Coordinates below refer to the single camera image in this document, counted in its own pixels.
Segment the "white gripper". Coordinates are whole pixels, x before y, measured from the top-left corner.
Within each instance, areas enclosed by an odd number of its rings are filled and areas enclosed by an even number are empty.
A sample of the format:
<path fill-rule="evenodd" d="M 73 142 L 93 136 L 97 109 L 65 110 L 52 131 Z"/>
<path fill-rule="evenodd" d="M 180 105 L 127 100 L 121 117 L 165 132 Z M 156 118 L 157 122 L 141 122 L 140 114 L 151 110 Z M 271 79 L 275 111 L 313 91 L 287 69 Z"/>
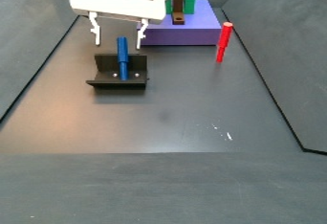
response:
<path fill-rule="evenodd" d="M 165 0 L 69 0 L 71 7 L 77 15 L 88 15 L 95 35 L 96 46 L 101 45 L 101 27 L 99 17 L 140 21 L 140 29 L 136 32 L 136 49 L 140 49 L 141 39 L 145 38 L 145 30 L 149 21 L 159 24 L 165 17 Z"/>

